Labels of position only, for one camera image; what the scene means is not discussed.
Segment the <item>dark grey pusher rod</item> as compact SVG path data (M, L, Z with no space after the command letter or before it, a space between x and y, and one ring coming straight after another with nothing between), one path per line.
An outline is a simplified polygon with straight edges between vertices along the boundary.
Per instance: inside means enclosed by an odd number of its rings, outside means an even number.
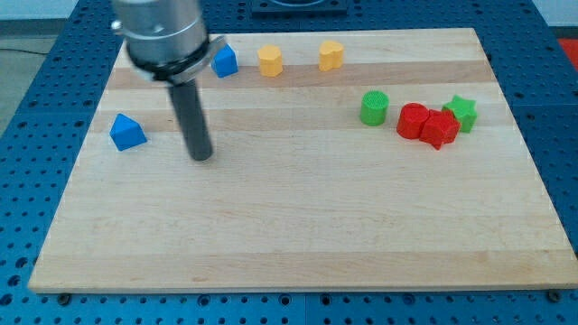
M209 159L213 148L196 80L169 87L169 94L189 156L194 161Z

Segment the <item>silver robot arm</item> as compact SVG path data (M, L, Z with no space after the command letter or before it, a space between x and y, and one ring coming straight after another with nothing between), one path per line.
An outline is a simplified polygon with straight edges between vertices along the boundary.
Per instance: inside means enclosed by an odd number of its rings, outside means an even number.
M213 154L202 111L197 76L227 45L211 37L198 0L113 0L115 34L126 42L136 69L167 84L189 156L205 161Z

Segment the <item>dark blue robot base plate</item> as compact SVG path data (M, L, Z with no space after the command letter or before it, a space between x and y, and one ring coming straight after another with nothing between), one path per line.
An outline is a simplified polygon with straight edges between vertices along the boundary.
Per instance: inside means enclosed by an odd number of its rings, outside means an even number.
M266 14L345 14L349 0L251 0L253 17Z

